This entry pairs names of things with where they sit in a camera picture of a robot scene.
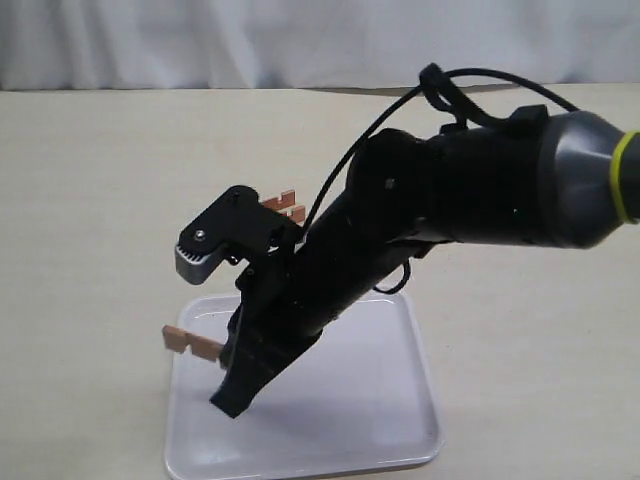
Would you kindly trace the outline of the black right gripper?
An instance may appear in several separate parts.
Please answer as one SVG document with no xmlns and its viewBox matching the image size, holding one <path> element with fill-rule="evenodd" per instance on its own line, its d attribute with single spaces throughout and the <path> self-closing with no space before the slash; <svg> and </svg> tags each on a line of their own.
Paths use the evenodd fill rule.
<svg viewBox="0 0 640 480">
<path fill-rule="evenodd" d="M 209 402 L 230 418 L 288 368 L 352 303 L 425 251 L 410 202 L 341 193 L 296 251 L 278 250 L 241 276 L 242 304 L 219 357 Z"/>
</svg>

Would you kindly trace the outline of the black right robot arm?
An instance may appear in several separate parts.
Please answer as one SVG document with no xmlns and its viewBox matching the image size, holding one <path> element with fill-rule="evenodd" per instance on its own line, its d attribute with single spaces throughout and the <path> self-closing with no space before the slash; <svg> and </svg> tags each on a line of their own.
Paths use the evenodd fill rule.
<svg viewBox="0 0 640 480">
<path fill-rule="evenodd" d="M 284 265 L 254 268 L 211 403 L 244 412 L 362 295 L 447 243 L 588 249 L 639 219 L 639 136 L 579 110 L 429 139 L 386 128 Z"/>
</svg>

